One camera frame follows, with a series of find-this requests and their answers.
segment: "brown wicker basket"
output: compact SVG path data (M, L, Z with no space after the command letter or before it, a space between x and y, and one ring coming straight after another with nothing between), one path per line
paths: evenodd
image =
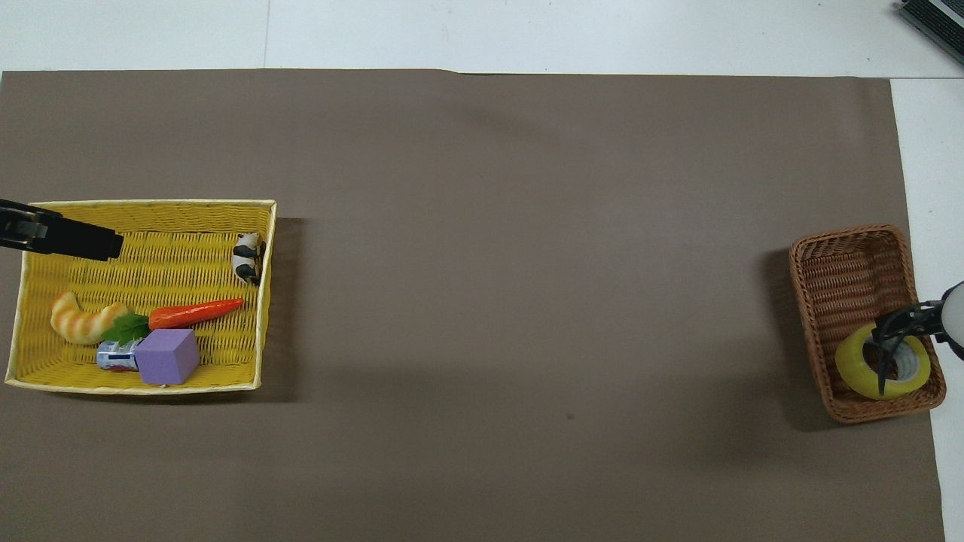
M947 384L929 338L930 378L920 389L888 400L866 398L841 378L837 346L875 318L918 302L910 251L891 225L834 230L798 239L790 248L810 366L823 404L842 423L880 420L932 409L944 401Z

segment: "brown paper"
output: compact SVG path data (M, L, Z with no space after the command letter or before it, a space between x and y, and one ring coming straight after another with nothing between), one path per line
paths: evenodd
M286 217L260 390L0 389L0 538L943 539L928 416L830 420L788 274L906 230L885 80L7 72L0 164Z

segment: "yellow basket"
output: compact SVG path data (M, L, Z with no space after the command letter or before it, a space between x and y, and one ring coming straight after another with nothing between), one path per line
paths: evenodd
M94 261L23 254L6 383L72 393L171 393L253 390L261 385L268 331L276 204L270 200L125 200L32 203L123 235L120 257ZM239 233L266 242L260 286L239 281L230 265ZM131 311L244 298L241 309L193 326L201 365L187 382L158 387L136 372L110 372L95 362L96 345L64 341L50 327L54 298L69 290L80 308L124 303Z

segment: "tape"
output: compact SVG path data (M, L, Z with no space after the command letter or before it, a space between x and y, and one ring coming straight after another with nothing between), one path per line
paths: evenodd
M894 361L897 378L887 379L883 396L878 393L877 373L864 360L864 345L873 344L869 324L855 331L837 347L837 371L855 392L871 399L895 399L920 388L930 378L930 356L916 337L908 337L897 347Z

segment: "carrot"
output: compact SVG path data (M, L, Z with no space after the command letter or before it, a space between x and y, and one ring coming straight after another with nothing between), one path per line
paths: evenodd
M147 318L147 326L155 329L178 329L190 325L224 316L244 304L244 300L224 299L199 303L197 305L182 305L180 307L162 307L154 309Z

